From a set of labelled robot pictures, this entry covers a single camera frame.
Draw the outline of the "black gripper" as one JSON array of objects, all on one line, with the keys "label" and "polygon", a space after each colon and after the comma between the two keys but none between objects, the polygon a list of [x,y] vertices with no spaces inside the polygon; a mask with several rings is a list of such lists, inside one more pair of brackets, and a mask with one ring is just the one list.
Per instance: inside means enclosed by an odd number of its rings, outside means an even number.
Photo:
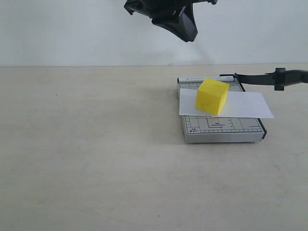
[{"label": "black gripper", "polygon": [[198,34],[193,4],[217,0],[127,0],[125,10],[133,15],[140,13],[152,19],[152,24],[168,30],[184,42],[193,42]]}]

